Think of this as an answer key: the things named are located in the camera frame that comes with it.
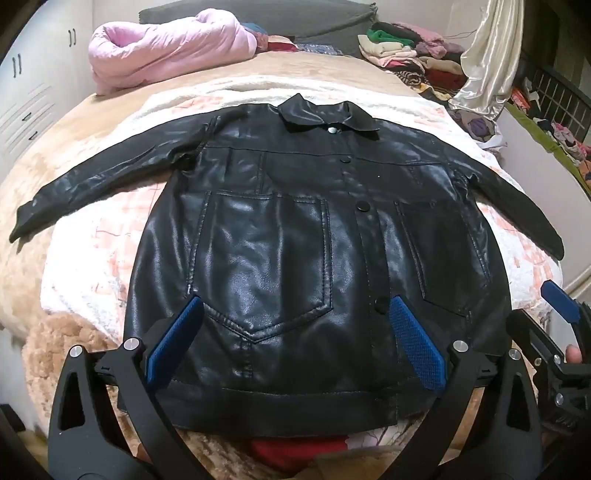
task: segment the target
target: satin curtain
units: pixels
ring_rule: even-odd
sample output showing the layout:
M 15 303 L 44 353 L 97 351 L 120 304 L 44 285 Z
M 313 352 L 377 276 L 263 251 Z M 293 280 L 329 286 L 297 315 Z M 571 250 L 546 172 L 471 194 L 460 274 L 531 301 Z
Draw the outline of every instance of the satin curtain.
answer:
M 524 0 L 489 0 L 472 46 L 462 54 L 468 81 L 449 100 L 454 109 L 491 120 L 511 95 L 523 35 Z

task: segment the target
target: green fabric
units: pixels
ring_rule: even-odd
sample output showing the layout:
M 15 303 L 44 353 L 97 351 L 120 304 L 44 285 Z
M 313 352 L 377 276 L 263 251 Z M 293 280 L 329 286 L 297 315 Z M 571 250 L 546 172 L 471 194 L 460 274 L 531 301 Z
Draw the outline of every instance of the green fabric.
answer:
M 525 128 L 536 142 L 538 142 L 548 153 L 552 153 L 556 160 L 562 163 L 562 166 L 573 174 L 573 177 L 580 183 L 583 190 L 587 193 L 587 196 L 591 199 L 591 188 L 585 182 L 581 172 L 570 159 L 570 157 L 564 153 L 561 146 L 552 140 L 546 132 L 544 132 L 538 125 L 529 118 L 525 113 L 519 110 L 515 105 L 506 103 L 505 107 L 507 111 L 513 115 L 513 118 L 519 122 L 519 124 Z
M 414 42 L 407 38 L 398 38 L 386 33 L 384 30 L 368 30 L 368 38 L 374 43 L 381 43 L 383 41 L 397 41 L 404 45 L 414 48 Z

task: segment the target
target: metal screw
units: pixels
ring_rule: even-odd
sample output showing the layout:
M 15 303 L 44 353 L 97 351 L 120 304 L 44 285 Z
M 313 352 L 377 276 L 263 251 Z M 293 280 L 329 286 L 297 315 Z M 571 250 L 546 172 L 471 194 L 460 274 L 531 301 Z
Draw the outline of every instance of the metal screw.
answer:
M 73 356 L 74 358 L 80 356 L 81 353 L 82 347 L 80 345 L 74 345 L 72 348 L 70 348 L 70 356 Z
M 519 350 L 514 349 L 514 348 L 512 348 L 511 350 L 509 350 L 509 356 L 513 360 L 521 360 L 521 352 Z
M 123 344 L 126 350 L 135 350 L 139 346 L 139 340 L 136 337 L 128 338 Z
M 453 342 L 453 349 L 456 352 L 467 352 L 468 344 L 464 340 L 456 340 L 455 342 Z

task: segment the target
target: pillow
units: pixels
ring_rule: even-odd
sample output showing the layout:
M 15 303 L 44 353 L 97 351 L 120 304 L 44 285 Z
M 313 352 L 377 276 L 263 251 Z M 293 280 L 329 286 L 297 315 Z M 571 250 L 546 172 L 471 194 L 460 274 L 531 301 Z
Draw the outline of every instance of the pillow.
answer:
M 269 35 L 293 35 L 296 42 L 328 44 L 361 58 L 357 35 L 375 20 L 375 4 L 349 0 L 181 0 L 139 13 L 139 23 L 161 24 L 193 17 L 206 8 L 228 10 L 238 21 L 259 25 Z

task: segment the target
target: jacket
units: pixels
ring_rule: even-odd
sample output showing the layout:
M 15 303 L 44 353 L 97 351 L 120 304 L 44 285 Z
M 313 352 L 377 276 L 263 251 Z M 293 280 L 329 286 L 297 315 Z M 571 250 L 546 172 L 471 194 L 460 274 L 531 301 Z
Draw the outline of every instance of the jacket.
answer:
M 45 185 L 10 240 L 173 173 L 139 243 L 125 338 L 188 293 L 206 319 L 158 399 L 173 424 L 244 436 L 346 434 L 432 405 L 388 321 L 403 295 L 440 351 L 510 346 L 508 279 L 474 192 L 549 254 L 538 207 L 436 137 L 357 105 L 247 104 L 116 144 Z

